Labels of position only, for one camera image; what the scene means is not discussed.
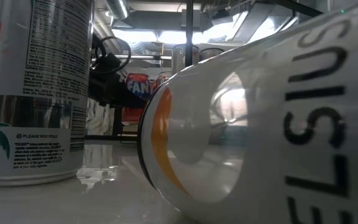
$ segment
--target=can lid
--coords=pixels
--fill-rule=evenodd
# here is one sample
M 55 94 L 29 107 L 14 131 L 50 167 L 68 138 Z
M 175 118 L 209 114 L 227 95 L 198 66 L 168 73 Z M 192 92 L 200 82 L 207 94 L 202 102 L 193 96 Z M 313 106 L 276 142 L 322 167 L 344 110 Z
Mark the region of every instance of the can lid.
M 179 47 L 182 47 L 182 46 L 186 46 L 186 44 L 178 44 L 178 45 L 175 45 L 175 46 L 173 46 L 173 49 L 179 48 Z
M 172 71 L 160 72 L 158 75 L 170 74 L 172 75 Z

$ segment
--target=energy drink can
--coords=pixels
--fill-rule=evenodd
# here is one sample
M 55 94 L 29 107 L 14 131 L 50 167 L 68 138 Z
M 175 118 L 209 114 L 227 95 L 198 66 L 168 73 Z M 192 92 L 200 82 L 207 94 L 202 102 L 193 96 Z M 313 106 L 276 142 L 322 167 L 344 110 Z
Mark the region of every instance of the energy drink can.
M 200 223 L 358 223 L 358 3 L 176 74 L 138 136 Z
M 150 97 L 151 86 L 148 75 L 131 73 L 128 75 L 126 83 L 128 90 L 133 92 L 136 96 L 145 100 Z
M 0 185 L 83 162 L 93 0 L 0 0 Z

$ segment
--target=white countertop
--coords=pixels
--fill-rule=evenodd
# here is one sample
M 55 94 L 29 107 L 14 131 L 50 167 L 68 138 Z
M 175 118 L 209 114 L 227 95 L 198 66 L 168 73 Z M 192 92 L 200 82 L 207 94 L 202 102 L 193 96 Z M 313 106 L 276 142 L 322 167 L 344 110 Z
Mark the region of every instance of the white countertop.
M 147 182 L 136 146 L 117 141 L 88 144 L 77 177 L 29 187 L 0 187 L 0 223 L 195 224 Z

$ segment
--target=black lettering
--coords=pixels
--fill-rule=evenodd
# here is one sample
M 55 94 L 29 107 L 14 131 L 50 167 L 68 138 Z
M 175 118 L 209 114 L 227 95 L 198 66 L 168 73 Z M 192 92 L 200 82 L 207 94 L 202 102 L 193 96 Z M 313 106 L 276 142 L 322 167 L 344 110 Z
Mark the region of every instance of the black lettering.
M 291 112 L 288 112 L 284 119 L 284 135 L 286 139 L 297 145 L 303 145 L 313 138 L 314 136 L 314 127 L 316 126 L 317 120 L 322 116 L 327 116 L 331 118 L 333 124 L 333 134 L 329 140 L 330 145 L 334 148 L 339 148 L 345 140 L 345 130 L 346 124 L 342 116 L 334 109 L 323 107 L 313 110 L 308 117 L 308 126 L 302 134 L 294 134 L 291 130 L 291 122 L 293 115 Z
M 296 202 L 293 197 L 287 197 L 288 209 L 290 211 L 291 224 L 304 224 L 298 217 Z M 321 210 L 318 207 L 311 207 L 312 224 L 323 224 Z M 353 224 L 353 216 L 347 211 L 339 211 L 339 224 Z
M 330 53 L 336 54 L 336 61 L 331 67 L 320 69 L 320 70 L 313 71 L 313 72 L 300 74 L 300 75 L 290 76 L 288 78 L 288 82 L 301 82 L 301 81 L 310 80 L 310 79 L 314 79 L 314 78 L 320 78 L 320 77 L 330 75 L 330 74 L 336 72 L 338 69 L 340 69 L 340 67 L 343 65 L 343 63 L 346 61 L 346 58 L 347 58 L 347 52 L 341 47 L 328 47 L 328 48 L 316 50 L 314 52 L 310 52 L 307 54 L 298 55 L 298 56 L 294 57 L 292 59 L 292 61 L 295 62 L 295 61 L 303 60 L 306 58 L 315 57 L 315 56 L 322 55 L 322 54 L 330 54 Z
M 318 42 L 320 42 L 320 40 L 323 39 L 323 37 L 326 35 L 327 31 L 330 29 L 333 29 L 336 26 L 342 26 L 342 30 L 340 31 L 340 33 L 338 34 L 337 38 L 342 38 L 344 36 L 346 36 L 346 34 L 349 32 L 349 29 L 351 27 L 351 22 L 348 20 L 343 20 L 343 21 L 339 21 L 339 22 L 335 22 L 333 24 L 331 24 L 330 26 L 327 26 L 326 28 L 324 28 L 318 35 L 317 38 L 315 38 L 315 40 L 311 41 L 310 43 L 306 43 L 305 39 L 306 37 L 310 34 L 305 34 L 304 36 L 302 36 L 299 41 L 298 41 L 298 46 L 305 48 L 305 47 L 311 47 L 314 44 L 317 44 Z
M 314 90 L 293 91 L 285 94 L 285 101 L 300 100 L 307 98 L 321 98 L 327 96 L 339 96 L 345 94 L 344 86 L 318 88 Z
M 335 176 L 334 184 L 326 184 L 289 176 L 285 177 L 285 183 L 292 187 L 299 187 L 302 189 L 315 190 L 318 192 L 348 197 L 349 173 L 347 170 L 347 158 L 345 156 L 335 155 L 333 164 Z

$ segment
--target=barcode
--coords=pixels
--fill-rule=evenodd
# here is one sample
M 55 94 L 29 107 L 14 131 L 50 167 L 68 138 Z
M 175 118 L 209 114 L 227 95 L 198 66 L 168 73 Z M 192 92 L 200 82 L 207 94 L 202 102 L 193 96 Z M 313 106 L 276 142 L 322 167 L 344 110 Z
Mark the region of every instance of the barcode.
M 84 150 L 86 110 L 73 107 L 71 116 L 70 152 Z

